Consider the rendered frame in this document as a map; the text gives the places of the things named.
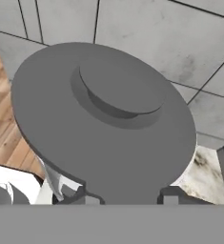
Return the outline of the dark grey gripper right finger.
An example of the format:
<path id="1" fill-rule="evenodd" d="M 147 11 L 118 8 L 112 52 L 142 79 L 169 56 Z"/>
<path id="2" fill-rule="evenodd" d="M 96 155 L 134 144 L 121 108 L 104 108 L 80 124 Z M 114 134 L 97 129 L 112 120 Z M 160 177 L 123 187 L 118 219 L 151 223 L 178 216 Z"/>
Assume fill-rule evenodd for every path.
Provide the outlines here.
<path id="1" fill-rule="evenodd" d="M 209 205 L 208 201 L 187 195 L 178 186 L 168 186 L 160 190 L 158 205 Z"/>

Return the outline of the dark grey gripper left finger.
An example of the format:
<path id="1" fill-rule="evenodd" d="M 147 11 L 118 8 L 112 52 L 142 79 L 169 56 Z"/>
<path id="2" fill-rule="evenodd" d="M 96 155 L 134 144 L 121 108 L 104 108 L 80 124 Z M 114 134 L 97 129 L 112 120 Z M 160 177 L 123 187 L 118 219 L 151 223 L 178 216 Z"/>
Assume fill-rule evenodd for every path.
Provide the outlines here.
<path id="1" fill-rule="evenodd" d="M 104 205 L 105 200 L 94 193 L 89 193 L 84 186 L 79 186 L 72 195 L 63 194 L 64 199 L 58 200 L 55 195 L 52 196 L 53 205 Z"/>

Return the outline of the grey round blender lid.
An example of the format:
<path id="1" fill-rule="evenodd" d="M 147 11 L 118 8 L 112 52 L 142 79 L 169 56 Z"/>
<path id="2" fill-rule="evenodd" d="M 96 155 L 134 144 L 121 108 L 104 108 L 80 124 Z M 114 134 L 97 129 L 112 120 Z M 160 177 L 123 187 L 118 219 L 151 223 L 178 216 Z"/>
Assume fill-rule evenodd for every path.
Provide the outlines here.
<path id="1" fill-rule="evenodd" d="M 177 89 L 107 46 L 32 54 L 15 73 L 11 104 L 58 200 L 84 186 L 106 205 L 152 205 L 195 152 L 193 117 Z"/>

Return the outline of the white and black appliance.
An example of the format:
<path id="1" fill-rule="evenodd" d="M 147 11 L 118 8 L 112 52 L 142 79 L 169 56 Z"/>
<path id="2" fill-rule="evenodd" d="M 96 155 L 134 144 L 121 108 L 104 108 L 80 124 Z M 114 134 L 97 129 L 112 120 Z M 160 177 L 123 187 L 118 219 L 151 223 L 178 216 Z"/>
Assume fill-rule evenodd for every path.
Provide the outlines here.
<path id="1" fill-rule="evenodd" d="M 32 205 L 44 180 L 35 173 L 0 165 L 0 205 Z"/>

